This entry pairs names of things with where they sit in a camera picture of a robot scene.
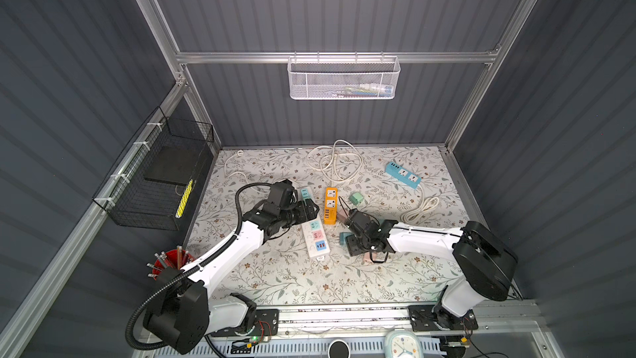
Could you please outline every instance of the mounting plate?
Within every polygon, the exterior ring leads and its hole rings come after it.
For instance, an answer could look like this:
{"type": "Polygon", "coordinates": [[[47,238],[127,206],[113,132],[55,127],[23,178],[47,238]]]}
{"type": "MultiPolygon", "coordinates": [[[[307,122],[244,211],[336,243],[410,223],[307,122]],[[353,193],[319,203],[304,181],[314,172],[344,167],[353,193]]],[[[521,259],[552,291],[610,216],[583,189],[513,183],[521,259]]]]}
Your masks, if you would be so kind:
{"type": "Polygon", "coordinates": [[[271,332],[267,325],[263,327],[263,336],[274,336],[278,333],[279,311],[278,310],[256,310],[256,318],[254,320],[254,328],[247,334],[237,334],[239,328],[225,328],[209,333],[211,337],[232,337],[232,336],[261,336],[261,326],[259,321],[266,322],[272,327],[271,332]]]}
{"type": "MultiPolygon", "coordinates": [[[[440,330],[441,328],[433,321],[433,307],[435,305],[412,305],[408,306],[408,316],[414,332],[425,332],[432,330],[440,330]]],[[[473,310],[468,310],[463,318],[453,323],[450,330],[476,330],[479,328],[477,318],[473,310]]]]}

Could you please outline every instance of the power strip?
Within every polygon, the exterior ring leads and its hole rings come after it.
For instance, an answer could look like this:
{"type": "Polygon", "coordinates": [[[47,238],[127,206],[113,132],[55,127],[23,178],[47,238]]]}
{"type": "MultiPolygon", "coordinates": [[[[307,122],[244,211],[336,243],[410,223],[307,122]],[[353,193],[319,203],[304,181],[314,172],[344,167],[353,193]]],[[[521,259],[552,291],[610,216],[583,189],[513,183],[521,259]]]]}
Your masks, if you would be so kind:
{"type": "Polygon", "coordinates": [[[412,174],[410,171],[394,162],[389,162],[385,171],[413,189],[416,189],[422,180],[421,177],[412,174]]]}
{"type": "MultiPolygon", "coordinates": [[[[314,199],[312,195],[311,187],[302,187],[300,189],[300,196],[302,200],[314,199]]],[[[316,217],[314,220],[306,221],[301,224],[303,228],[303,235],[305,236],[305,244],[307,245],[307,252],[309,258],[323,261],[330,253],[329,243],[327,242],[327,235],[322,227],[320,217],[316,217]]]]}
{"type": "Polygon", "coordinates": [[[338,213],[338,189],[327,187],[324,195],[324,224],[332,226],[336,224],[338,213]]]}

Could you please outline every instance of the orange power strip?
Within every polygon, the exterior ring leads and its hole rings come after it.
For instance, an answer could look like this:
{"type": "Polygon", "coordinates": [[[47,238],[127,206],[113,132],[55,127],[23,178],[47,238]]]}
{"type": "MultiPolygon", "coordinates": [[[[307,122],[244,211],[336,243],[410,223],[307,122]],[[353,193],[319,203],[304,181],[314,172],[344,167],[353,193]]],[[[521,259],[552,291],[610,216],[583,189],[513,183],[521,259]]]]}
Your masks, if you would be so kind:
{"type": "Polygon", "coordinates": [[[324,196],[324,217],[323,223],[329,226],[336,224],[336,212],[338,211],[338,189],[327,187],[324,196]]]}

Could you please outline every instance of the blue power strip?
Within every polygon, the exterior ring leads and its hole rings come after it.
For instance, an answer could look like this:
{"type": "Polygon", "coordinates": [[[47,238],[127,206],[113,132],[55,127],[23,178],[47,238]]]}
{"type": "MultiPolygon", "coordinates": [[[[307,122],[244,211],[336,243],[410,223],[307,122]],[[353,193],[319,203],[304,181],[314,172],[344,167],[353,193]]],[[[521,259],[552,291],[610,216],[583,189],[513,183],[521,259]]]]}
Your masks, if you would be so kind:
{"type": "Polygon", "coordinates": [[[385,171],[413,189],[416,189],[422,180],[421,177],[412,174],[410,171],[394,162],[389,162],[385,171]]]}

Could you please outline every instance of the white power cord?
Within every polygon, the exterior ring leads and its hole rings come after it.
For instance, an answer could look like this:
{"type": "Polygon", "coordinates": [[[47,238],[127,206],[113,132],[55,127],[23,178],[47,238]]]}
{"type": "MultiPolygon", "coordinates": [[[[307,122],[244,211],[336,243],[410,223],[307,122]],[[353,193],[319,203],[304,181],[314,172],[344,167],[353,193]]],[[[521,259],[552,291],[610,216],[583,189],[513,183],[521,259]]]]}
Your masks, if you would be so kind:
{"type": "Polygon", "coordinates": [[[429,196],[428,198],[424,197],[424,189],[421,184],[417,186],[422,192],[422,199],[420,200],[420,204],[413,210],[407,211],[406,213],[402,213],[399,217],[399,220],[405,224],[409,224],[412,226],[417,226],[417,224],[422,220],[424,214],[434,211],[435,208],[440,204],[440,199],[437,196],[429,196]]]}
{"type": "MultiPolygon", "coordinates": [[[[249,180],[249,178],[247,177],[247,175],[246,175],[245,173],[243,173],[242,171],[240,171],[240,170],[233,171],[231,174],[228,174],[228,162],[229,162],[231,159],[233,159],[235,156],[236,156],[236,157],[241,157],[241,156],[243,156],[243,153],[244,153],[244,152],[243,152],[243,150],[242,150],[242,149],[239,149],[239,150],[238,150],[238,151],[236,151],[236,152],[235,152],[232,156],[230,156],[229,158],[227,158],[227,159],[225,160],[225,163],[224,163],[224,165],[223,165],[223,175],[225,176],[225,178],[226,178],[226,179],[229,179],[230,177],[232,177],[232,176],[234,176],[234,175],[242,175],[242,176],[243,176],[243,178],[245,179],[245,184],[250,184],[250,183],[251,183],[251,181],[249,180]]],[[[266,189],[260,189],[260,188],[258,188],[258,187],[250,187],[250,188],[251,188],[251,189],[253,189],[254,191],[259,192],[259,193],[262,193],[262,192],[266,192],[266,191],[267,191],[266,189]]]]}
{"type": "Polygon", "coordinates": [[[355,147],[353,145],[351,145],[351,143],[349,143],[348,141],[345,140],[336,140],[335,143],[333,143],[333,146],[318,146],[315,147],[314,149],[312,149],[311,151],[309,151],[307,153],[307,156],[305,158],[305,162],[307,163],[307,166],[309,166],[310,168],[314,169],[314,170],[320,170],[322,171],[323,176],[328,179],[329,181],[331,181],[332,183],[340,183],[340,182],[347,182],[347,181],[351,181],[355,178],[355,176],[357,176],[357,174],[360,172],[360,169],[362,169],[362,155],[360,155],[357,151],[357,149],[355,149],[355,147]],[[349,147],[351,147],[354,152],[343,152],[341,154],[338,154],[336,152],[336,145],[339,142],[343,142],[346,145],[348,145],[349,147]],[[322,148],[331,148],[331,155],[325,155],[322,156],[320,158],[320,160],[318,161],[318,167],[314,167],[309,163],[309,156],[317,149],[322,149],[322,148]],[[358,165],[358,167],[355,169],[355,171],[353,173],[351,173],[351,175],[349,175],[348,177],[343,177],[340,174],[338,174],[338,170],[336,169],[336,165],[338,163],[338,157],[339,156],[346,156],[346,155],[354,155],[357,156],[358,159],[360,159],[360,164],[358,165]],[[331,168],[331,176],[328,176],[326,171],[329,170],[329,168],[331,168]]]}

